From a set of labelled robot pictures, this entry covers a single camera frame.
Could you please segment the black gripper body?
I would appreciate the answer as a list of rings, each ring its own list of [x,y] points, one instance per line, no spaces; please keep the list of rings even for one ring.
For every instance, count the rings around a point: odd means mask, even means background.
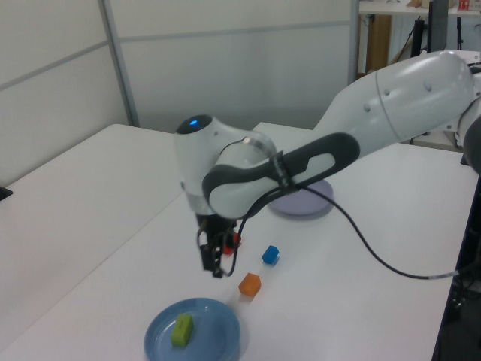
[[[234,228],[237,226],[236,220],[227,219],[218,214],[196,214],[195,216],[198,222],[198,235],[205,232],[208,242],[219,236],[221,241],[225,241],[226,245],[235,245]]]

